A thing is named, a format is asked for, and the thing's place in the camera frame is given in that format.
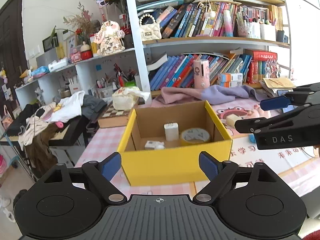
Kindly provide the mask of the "blue wrapper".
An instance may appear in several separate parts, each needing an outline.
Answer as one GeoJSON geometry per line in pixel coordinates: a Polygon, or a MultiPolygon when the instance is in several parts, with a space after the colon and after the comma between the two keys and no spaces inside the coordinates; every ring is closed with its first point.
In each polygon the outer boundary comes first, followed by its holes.
{"type": "Polygon", "coordinates": [[[249,137],[249,140],[250,140],[251,143],[253,143],[253,144],[256,143],[256,140],[255,140],[255,137],[254,137],[253,134],[249,134],[248,137],[249,137]]]}

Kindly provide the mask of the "clear tape roll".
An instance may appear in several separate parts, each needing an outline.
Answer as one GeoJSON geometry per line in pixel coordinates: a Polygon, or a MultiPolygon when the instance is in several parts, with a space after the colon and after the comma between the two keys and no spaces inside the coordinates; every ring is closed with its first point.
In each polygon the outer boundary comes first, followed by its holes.
{"type": "Polygon", "coordinates": [[[190,128],[181,133],[180,142],[182,146],[206,144],[210,142],[210,134],[202,128],[190,128]]]}

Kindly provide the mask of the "large white charger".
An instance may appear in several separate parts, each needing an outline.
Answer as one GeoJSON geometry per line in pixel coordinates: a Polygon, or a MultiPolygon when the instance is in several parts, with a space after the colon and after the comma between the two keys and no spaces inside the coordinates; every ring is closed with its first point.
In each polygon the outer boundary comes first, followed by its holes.
{"type": "Polygon", "coordinates": [[[164,124],[166,141],[175,141],[179,139],[178,123],[164,124]]]}

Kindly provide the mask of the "pink cylindrical device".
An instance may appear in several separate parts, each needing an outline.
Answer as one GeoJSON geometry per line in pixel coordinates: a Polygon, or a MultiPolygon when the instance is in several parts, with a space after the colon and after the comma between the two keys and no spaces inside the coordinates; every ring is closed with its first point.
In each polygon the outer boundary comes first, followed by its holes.
{"type": "Polygon", "coordinates": [[[210,70],[208,60],[195,60],[194,69],[194,88],[205,89],[210,86],[210,70]]]}

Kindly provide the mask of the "pink purple cloth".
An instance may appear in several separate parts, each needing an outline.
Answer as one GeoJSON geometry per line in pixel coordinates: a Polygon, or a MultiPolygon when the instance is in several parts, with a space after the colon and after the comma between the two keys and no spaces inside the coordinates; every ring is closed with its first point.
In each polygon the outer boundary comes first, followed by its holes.
{"type": "Polygon", "coordinates": [[[208,101],[211,105],[220,105],[232,102],[236,98],[248,99],[251,96],[258,102],[267,99],[264,93],[258,93],[248,85],[233,88],[213,85],[205,89],[164,87],[156,100],[164,105],[195,100],[208,101]]]}

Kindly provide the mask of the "white printed card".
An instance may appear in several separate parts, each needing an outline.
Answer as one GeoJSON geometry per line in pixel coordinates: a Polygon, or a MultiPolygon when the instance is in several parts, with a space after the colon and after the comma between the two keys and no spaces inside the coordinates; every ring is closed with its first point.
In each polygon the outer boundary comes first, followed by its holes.
{"type": "Polygon", "coordinates": [[[144,146],[145,150],[163,150],[165,149],[165,143],[160,141],[148,140],[144,146]]]}

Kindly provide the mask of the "stack of papers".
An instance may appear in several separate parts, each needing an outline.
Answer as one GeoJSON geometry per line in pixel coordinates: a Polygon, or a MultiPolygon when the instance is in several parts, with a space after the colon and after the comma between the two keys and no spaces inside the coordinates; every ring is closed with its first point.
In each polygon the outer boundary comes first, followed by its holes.
{"type": "Polygon", "coordinates": [[[264,92],[266,93],[266,95],[269,97],[269,98],[274,98],[276,96],[280,96],[281,94],[284,94],[286,92],[292,92],[294,88],[292,89],[288,89],[288,88],[284,88],[284,89],[272,89],[272,88],[268,88],[263,79],[261,81],[259,81],[264,92]]]}

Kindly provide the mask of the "yellow cardboard box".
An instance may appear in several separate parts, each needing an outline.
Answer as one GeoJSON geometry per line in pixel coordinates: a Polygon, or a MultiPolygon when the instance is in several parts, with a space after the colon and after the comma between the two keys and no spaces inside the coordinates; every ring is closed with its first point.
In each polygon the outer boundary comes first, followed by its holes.
{"type": "Polygon", "coordinates": [[[117,151],[131,186],[181,184],[206,179],[199,154],[206,151],[218,161],[230,158],[233,139],[207,101],[133,109],[117,151]],[[179,139],[166,141],[164,124],[178,123],[179,139]],[[190,128],[205,129],[206,144],[182,146],[180,136],[190,128]],[[163,150],[145,150],[148,140],[165,143],[163,150]]]}

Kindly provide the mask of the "white quilted handbag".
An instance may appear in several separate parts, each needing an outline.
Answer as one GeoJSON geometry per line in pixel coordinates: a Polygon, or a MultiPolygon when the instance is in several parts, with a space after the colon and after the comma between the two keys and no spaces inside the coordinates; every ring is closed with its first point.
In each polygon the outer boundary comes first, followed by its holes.
{"type": "Polygon", "coordinates": [[[160,40],[162,38],[160,25],[152,15],[142,15],[139,19],[139,26],[142,41],[160,40]],[[144,18],[151,19],[152,23],[143,25],[144,18]]]}

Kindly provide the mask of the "lower orange blue box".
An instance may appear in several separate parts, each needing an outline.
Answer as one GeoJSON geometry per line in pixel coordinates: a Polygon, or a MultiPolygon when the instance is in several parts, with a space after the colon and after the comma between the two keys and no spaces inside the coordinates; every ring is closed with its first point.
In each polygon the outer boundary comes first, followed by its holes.
{"type": "Polygon", "coordinates": [[[221,87],[226,87],[226,88],[234,88],[234,87],[240,87],[242,86],[242,81],[227,81],[227,82],[221,82],[217,81],[217,85],[221,87]]]}

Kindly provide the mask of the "pink ceramic figurine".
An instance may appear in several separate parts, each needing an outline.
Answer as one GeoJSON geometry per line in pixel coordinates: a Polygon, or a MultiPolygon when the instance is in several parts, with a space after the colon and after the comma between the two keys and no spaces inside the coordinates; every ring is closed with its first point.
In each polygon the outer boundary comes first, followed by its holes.
{"type": "Polygon", "coordinates": [[[117,22],[106,21],[94,35],[94,42],[100,46],[100,55],[107,56],[125,50],[122,39],[125,33],[117,22]]]}

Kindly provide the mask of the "pile of clothes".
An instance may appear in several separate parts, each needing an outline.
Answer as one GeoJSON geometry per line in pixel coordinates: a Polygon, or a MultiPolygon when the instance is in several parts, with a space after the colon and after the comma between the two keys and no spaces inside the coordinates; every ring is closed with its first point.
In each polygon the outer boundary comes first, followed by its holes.
{"type": "Polygon", "coordinates": [[[58,162],[53,148],[72,147],[79,137],[88,144],[88,127],[106,106],[83,91],[44,106],[28,104],[16,119],[5,120],[1,145],[10,146],[37,180],[58,162]]]}

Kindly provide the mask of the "pink plush toy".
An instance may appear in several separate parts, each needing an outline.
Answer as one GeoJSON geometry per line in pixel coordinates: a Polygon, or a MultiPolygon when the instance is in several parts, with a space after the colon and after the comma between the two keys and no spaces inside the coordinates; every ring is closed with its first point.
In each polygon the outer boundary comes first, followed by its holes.
{"type": "Polygon", "coordinates": [[[270,118],[270,111],[264,111],[261,109],[260,105],[254,105],[253,108],[247,111],[248,118],[270,118]]]}

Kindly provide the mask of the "upper orange blue box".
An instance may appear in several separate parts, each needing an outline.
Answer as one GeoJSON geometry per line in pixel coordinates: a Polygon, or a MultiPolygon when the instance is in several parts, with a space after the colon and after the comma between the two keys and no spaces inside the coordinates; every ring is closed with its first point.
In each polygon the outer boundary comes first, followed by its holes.
{"type": "Polygon", "coordinates": [[[218,75],[218,81],[220,82],[232,82],[232,81],[242,81],[242,73],[222,73],[218,75]]]}

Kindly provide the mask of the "white bookshelf frame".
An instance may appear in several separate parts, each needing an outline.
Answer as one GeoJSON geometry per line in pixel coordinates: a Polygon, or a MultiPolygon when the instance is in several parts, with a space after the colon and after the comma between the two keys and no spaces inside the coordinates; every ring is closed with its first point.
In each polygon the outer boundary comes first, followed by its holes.
{"type": "MultiPolygon", "coordinates": [[[[210,52],[224,52],[228,53],[231,49],[238,48],[243,46],[244,48],[253,48],[253,49],[266,49],[269,50],[269,47],[280,47],[289,49],[291,57],[291,47],[290,44],[284,42],[276,42],[271,40],[261,40],[255,38],[246,38],[246,37],[211,37],[211,36],[197,36],[197,37],[178,37],[178,38],[167,38],[161,40],[151,40],[151,41],[142,41],[140,36],[140,31],[135,32],[134,28],[139,28],[138,23],[138,14],[137,14],[137,2],[148,2],[155,0],[126,0],[127,5],[129,6],[129,20],[131,21],[131,30],[134,48],[125,49],[121,52],[112,54],[110,56],[97,56],[92,57],[88,60],[79,61],[73,63],[69,66],[65,66],[61,69],[58,69],[55,72],[44,75],[43,77],[34,80],[26,85],[23,85],[15,89],[17,100],[19,101],[21,109],[24,109],[25,106],[29,103],[32,103],[36,100],[35,89],[40,88],[45,105],[51,103],[53,98],[58,95],[58,89],[60,89],[60,83],[58,81],[58,73],[62,70],[75,66],[76,72],[78,75],[78,80],[82,90],[89,93],[89,89],[96,85],[97,71],[95,65],[105,64],[102,60],[111,60],[116,57],[120,57],[124,60],[126,53],[135,52],[135,59],[132,61],[136,63],[138,68],[138,73],[140,77],[140,83],[142,86],[142,91],[150,92],[150,82],[148,78],[147,70],[147,61],[155,59],[156,56],[160,56],[163,53],[167,55],[176,55],[181,53],[207,53],[210,52]]],[[[281,0],[233,0],[234,2],[242,3],[252,3],[258,5],[285,5],[284,1],[281,0]]],[[[291,59],[290,66],[281,68],[289,70],[289,77],[291,75],[291,59]]]]}

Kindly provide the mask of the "red dictionary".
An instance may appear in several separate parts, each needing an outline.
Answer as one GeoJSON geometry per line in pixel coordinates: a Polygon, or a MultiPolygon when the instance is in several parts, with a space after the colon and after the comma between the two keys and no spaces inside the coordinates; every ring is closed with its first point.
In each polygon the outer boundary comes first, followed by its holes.
{"type": "Polygon", "coordinates": [[[277,53],[271,51],[245,49],[244,53],[250,55],[253,61],[277,61],[278,59],[277,53]]]}

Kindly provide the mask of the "cream tissue pouch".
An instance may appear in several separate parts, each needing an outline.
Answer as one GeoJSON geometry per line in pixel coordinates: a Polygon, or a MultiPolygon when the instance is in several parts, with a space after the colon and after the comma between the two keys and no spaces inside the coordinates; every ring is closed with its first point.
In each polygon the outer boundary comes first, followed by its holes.
{"type": "Polygon", "coordinates": [[[140,98],[148,100],[150,92],[143,92],[138,87],[120,87],[112,94],[112,103],[115,110],[131,110],[140,98]]]}

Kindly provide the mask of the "cream foam cube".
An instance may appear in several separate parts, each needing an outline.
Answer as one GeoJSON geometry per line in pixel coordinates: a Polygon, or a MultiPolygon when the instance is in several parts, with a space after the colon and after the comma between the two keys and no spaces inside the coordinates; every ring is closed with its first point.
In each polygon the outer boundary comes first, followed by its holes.
{"type": "Polygon", "coordinates": [[[232,128],[235,128],[235,123],[238,120],[242,120],[242,117],[237,116],[235,114],[230,114],[226,117],[226,124],[232,128]]]}

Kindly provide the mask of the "brown paper envelope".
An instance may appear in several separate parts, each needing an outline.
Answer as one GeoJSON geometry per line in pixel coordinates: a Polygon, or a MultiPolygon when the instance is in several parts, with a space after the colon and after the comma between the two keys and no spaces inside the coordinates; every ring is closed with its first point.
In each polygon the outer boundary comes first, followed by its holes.
{"type": "Polygon", "coordinates": [[[268,88],[272,89],[292,89],[296,87],[294,83],[287,77],[263,78],[263,81],[268,88]]]}

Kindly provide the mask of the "orange blue box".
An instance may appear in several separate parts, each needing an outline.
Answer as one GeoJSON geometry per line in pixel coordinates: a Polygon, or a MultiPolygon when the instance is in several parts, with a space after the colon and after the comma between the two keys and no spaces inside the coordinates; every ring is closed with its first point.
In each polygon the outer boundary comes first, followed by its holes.
{"type": "Polygon", "coordinates": [[[217,81],[217,85],[221,87],[226,87],[226,88],[234,88],[234,87],[240,87],[242,86],[242,81],[227,81],[227,82],[221,82],[217,81]]]}
{"type": "Polygon", "coordinates": [[[218,75],[218,81],[220,82],[232,82],[232,81],[242,81],[242,73],[222,73],[218,75]]]}

